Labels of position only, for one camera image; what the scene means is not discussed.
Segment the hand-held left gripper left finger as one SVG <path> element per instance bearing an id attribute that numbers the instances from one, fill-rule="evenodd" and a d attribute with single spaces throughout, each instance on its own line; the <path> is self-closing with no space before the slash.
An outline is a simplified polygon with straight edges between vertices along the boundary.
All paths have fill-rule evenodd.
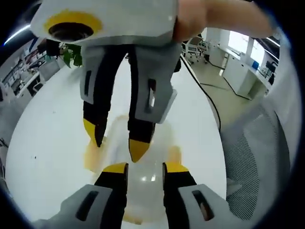
<path id="1" fill-rule="evenodd" d="M 50 219 L 33 222 L 35 229 L 120 229 L 127 205 L 128 163 L 107 166 L 95 184 L 66 198 Z"/>

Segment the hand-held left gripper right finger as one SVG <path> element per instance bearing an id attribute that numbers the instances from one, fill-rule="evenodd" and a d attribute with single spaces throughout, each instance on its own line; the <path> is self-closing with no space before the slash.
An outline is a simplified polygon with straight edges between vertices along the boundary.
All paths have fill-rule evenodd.
<path id="1" fill-rule="evenodd" d="M 198 185 L 179 163 L 163 163 L 163 203 L 170 229 L 237 229 L 228 203 L 208 186 Z"/>

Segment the person's right hand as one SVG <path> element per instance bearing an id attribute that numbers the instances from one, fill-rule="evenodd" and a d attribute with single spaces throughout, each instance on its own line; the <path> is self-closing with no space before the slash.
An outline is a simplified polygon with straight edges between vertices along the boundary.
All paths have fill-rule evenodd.
<path id="1" fill-rule="evenodd" d="M 201 33 L 207 25 L 208 0 L 179 0 L 173 39 L 184 42 Z"/>

